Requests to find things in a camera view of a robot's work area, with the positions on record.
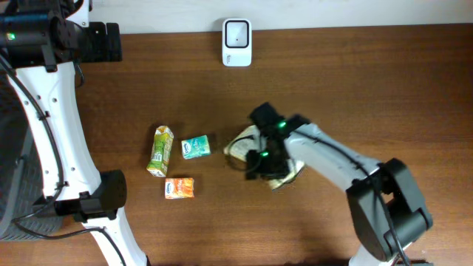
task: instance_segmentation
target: wooden surface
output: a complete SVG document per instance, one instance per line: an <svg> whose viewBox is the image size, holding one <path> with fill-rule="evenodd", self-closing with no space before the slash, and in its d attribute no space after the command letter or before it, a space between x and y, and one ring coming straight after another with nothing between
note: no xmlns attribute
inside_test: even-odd
<svg viewBox="0 0 473 266"><path fill-rule="evenodd" d="M271 192L225 166L222 147L270 101L380 160L402 159L435 219L409 250L436 265L473 262L473 25L253 33L253 63L221 63L219 33L125 35L122 63L83 65L77 101L101 171L120 168L126 213L153 265L282 265L347 259L358 249L343 192L314 170ZM194 199L164 199L145 170L154 129L176 136L170 177ZM209 134L213 154L180 141ZM80 225L66 221L62 233ZM105 265L91 236L0 243L0 265Z"/></svg>

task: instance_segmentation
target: black cable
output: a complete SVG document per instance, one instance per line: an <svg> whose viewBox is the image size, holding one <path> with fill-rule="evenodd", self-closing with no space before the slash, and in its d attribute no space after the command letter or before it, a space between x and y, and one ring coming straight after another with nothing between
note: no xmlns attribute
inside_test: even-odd
<svg viewBox="0 0 473 266"><path fill-rule="evenodd" d="M324 145L326 145L326 146L328 146L332 149L335 149L338 153L342 154L351 163L353 163L356 166L357 169L361 170L364 174L366 174L367 178L370 179L370 182L373 186L373 191L375 192L376 197L381 202L381 206L383 208L384 216L386 217L386 220L387 220L387 223L388 223L388 226L389 226L389 230L391 231L392 238L394 239L394 242L396 244L396 248L398 249L399 254L401 255L401 258L404 261L404 264L410 266L411 262L410 262L409 258L407 257L406 253L404 252L404 249L402 248L402 244L401 244L401 241L399 240L398 233L396 232L396 230L394 228L394 223L392 221L391 214L389 213L389 209L388 209L383 197L381 196L381 192L376 187L376 185L374 183L374 180L372 179L372 177L368 173L368 171L363 167L363 165L359 161L353 159L347 152L345 152L344 150L340 149L339 147L333 145L332 143L328 143L327 141L321 140L318 137L310 136L308 134L305 134L304 132L294 131L294 133L300 134L301 136L304 136L308 139L311 139L311 140L315 141L316 143L324 144Z"/></svg>
<svg viewBox="0 0 473 266"><path fill-rule="evenodd" d="M13 82L15 82L16 86L21 90L21 92L23 92L23 94L26 96L28 101L33 105L36 112L38 113L38 118L43 123L44 130L46 131L47 137L50 140L52 153L54 154L54 158L56 160L56 164L57 164L57 167L58 167L59 182L57 184L55 194L52 196L52 198L48 199L47 203L44 204L42 207L40 207L38 210L33 211L31 214L26 214L26 215L23 215L23 216L16 217L16 218L12 219L12 222L19 222L20 220L30 218L30 217L33 217L33 216L36 216L36 215L42 213L43 211L47 210L48 208L50 208L54 204L54 201L56 201L59 198L59 195L62 192L62 188L64 187L64 170L63 170L63 167L62 167L61 156L59 155L58 146L57 146L56 141L54 139L54 135L52 134L51 127L48 124L47 120L44 119L44 117L47 117L47 116L43 113L43 110L38 105L38 102L36 102L36 99L30 94L30 92L28 92L28 89L16 77L16 74L12 71L12 69L10 67L8 67L7 59L5 59L4 53L0 54L0 64L4 68L7 75L12 79Z"/></svg>
<svg viewBox="0 0 473 266"><path fill-rule="evenodd" d="M28 90L24 86L24 84L16 77L16 74L14 73L14 71L7 65L7 60L5 58L6 58L6 56L5 56L4 52L1 51L0 52L0 64L3 66L4 71L13 80L13 82L15 82L16 86L23 92L23 94L27 97L28 101L31 102L31 104L33 105L33 107L35 108L35 110L38 113L38 119L44 125L44 130L46 131L48 139L50 140L51 147L52 147L52 152L54 154L56 164L57 164L57 167L58 167L58 178L59 178L59 182L57 184L55 194L52 196L52 198L48 199L48 202L45 205L43 205L38 210L33 211L31 214L16 217L16 218L12 219L11 222L20 231L23 231L23 232L25 232L25 233L27 233L31 236L38 237L39 239L46 239L46 240L65 239L65 238L68 238L68 237L71 237L71 236L77 236L77 235L80 235L80 234L83 234L83 233L89 233L89 232L93 232L93 231L100 232L107 238L107 240L109 240L110 245L112 245L112 247L117 252L117 255L120 257L121 263L124 266L126 266L125 259L123 258L123 255L121 254L120 250L118 249L118 246L113 242L113 239L110 237L110 235L107 232L105 232L104 228L89 228L89 229L84 229L84 230L80 230L80 231L76 231L76 232L72 232L72 233L66 233L64 235L59 235L59 236L47 236L47 235L43 235L41 233L37 233L35 231L31 231L30 229L25 228L23 225L20 225L20 221L22 221L24 219L28 219L28 218L33 217L33 216L36 216L36 215L42 213L43 211L47 210L48 208L52 207L54 202L59 198L59 195L62 192L62 188L64 187L64 170L62 168L62 162L61 162L61 157L59 155L58 146L57 146L56 141L54 139L54 135L52 134L51 127L48 124L47 119L46 119L46 118L48 118L48 116L46 116L43 113L43 110L38 105L38 102L36 102L36 99L30 94L30 92L28 92Z"/></svg>
<svg viewBox="0 0 473 266"><path fill-rule="evenodd" d="M235 145L235 143L239 142L239 141L242 141L242 140L254 140L254 135L249 135L249 136L244 136L244 137L240 137L240 138L237 138L236 140L232 141L232 143L230 143L230 145L228 146L228 155L226 156L227 158L227 162L229 164L229 166L233 169L233 170L237 170L237 171L244 171L246 173L251 173L255 170L258 169L259 165L261 165L261 162L262 162L262 158L259 157L258 159L258 163L253 167L253 168L250 168L250 169L242 169L242 168L238 168L234 165L234 162L232 160L232 156L231 156L231 148ZM262 151L262 136L260 135L259 136L259 152Z"/></svg>
<svg viewBox="0 0 473 266"><path fill-rule="evenodd" d="M66 234L63 234L63 235L58 235L58 236L47 236L47 235L43 235L42 233L36 233L35 231L31 231L30 229L28 228L25 228L23 225L20 225L18 222L15 222L15 225L16 227L18 227L18 229L20 229L21 231L31 235L31 236L35 236L35 237L38 237L39 239L44 239L44 240L58 240L58 239L66 239L68 237L72 237L72 236L78 236L78 235L81 235L81 234L84 234L84 233L91 233L91 232L99 232L99 233L102 233L103 236L105 236L107 238L107 240L109 240L110 242L110 245L112 245L112 247L115 249L115 251L117 252L117 255L120 257L120 260L121 260L121 263L123 266L126 266L126 263L125 263L125 259L123 258L123 255L122 253L120 252L120 250L118 249L118 246L113 242L113 239L110 237L110 235L105 231L104 228L88 228L88 229L83 229L83 230L79 230L79 231L76 231L76 232L72 232L72 233L66 233Z"/></svg>

